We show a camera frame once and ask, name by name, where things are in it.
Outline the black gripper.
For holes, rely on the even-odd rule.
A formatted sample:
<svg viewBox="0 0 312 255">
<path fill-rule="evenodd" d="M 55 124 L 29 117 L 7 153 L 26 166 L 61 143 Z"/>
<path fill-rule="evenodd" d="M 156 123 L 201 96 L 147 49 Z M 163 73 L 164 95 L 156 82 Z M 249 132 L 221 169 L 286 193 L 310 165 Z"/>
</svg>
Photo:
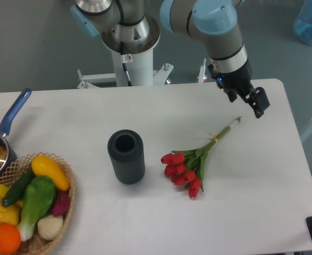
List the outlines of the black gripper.
<svg viewBox="0 0 312 255">
<path fill-rule="evenodd" d="M 244 101 L 252 108 L 255 117 L 262 117 L 270 103 L 264 88 L 254 88 L 251 84 L 252 72 L 248 58 L 210 61 L 210 74 L 217 86 L 227 94 L 229 101 L 233 103 L 238 95 L 245 97 Z"/>
</svg>

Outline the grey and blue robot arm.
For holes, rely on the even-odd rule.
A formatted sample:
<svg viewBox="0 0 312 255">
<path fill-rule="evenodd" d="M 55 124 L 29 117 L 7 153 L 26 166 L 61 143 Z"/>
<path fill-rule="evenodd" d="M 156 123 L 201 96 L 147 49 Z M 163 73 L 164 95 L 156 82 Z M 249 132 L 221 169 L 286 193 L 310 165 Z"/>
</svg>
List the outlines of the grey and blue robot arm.
<svg viewBox="0 0 312 255">
<path fill-rule="evenodd" d="M 89 36 L 100 36 L 111 51 L 119 87 L 151 86 L 153 49 L 160 26 L 201 42 L 212 78 L 230 101 L 241 98 L 261 117 L 269 107 L 266 92 L 251 84 L 251 67 L 238 25 L 239 1 L 164 1 L 156 20 L 144 1 L 75 1 L 71 13 Z"/>
</svg>

